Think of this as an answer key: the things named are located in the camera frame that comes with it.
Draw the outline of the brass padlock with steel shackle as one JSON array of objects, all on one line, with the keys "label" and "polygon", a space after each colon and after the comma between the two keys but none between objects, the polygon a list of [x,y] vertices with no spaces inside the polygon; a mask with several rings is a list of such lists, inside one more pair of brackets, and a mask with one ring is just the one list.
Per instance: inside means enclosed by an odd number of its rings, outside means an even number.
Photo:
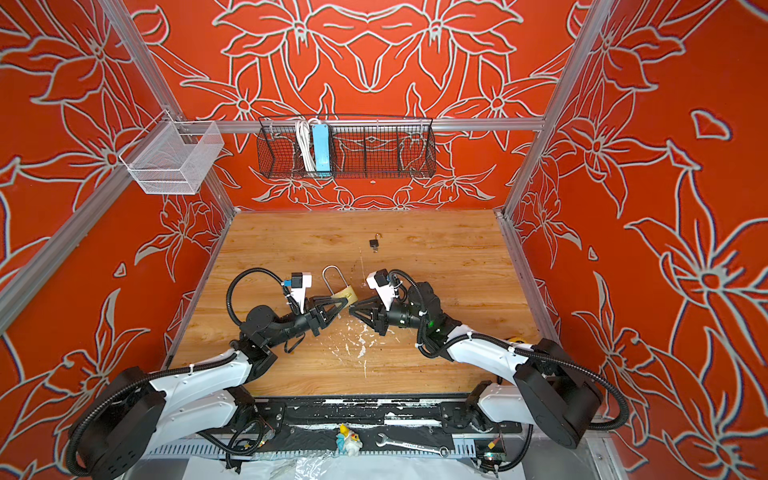
[{"label": "brass padlock with steel shackle", "polygon": [[322,280],[332,298],[343,298],[351,306],[358,301],[354,288],[346,280],[342,270],[337,265],[327,265],[321,272]]}]

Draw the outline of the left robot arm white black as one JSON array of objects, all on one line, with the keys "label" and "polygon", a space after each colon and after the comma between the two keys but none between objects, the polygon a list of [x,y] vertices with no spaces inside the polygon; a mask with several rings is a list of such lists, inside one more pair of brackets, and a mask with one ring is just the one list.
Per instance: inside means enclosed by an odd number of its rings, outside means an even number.
[{"label": "left robot arm white black", "polygon": [[121,372],[71,425],[65,449],[69,473],[115,479],[146,453],[192,434],[228,457],[254,454],[260,442],[242,436],[262,431],[264,420],[246,384],[273,366],[275,347],[291,352],[306,334],[319,335],[348,304],[345,297],[308,297],[309,273],[277,282],[289,313],[279,316],[259,305],[245,318],[235,313],[237,284],[230,283],[226,309],[239,336],[226,352],[181,368],[146,373],[132,367]]}]

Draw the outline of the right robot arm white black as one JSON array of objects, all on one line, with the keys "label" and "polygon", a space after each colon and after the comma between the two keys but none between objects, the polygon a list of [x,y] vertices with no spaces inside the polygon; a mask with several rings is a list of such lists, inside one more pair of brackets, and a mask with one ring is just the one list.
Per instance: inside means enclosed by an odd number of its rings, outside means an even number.
[{"label": "right robot arm white black", "polygon": [[557,444],[574,449],[588,431],[614,431],[630,417],[621,390],[575,363],[556,342],[512,342],[472,329],[444,312],[427,282],[401,270],[379,270],[366,282],[374,296],[354,303],[353,317],[381,336],[392,327],[416,332],[429,359],[471,365],[501,379],[481,388],[476,406],[489,420],[537,426]]}]

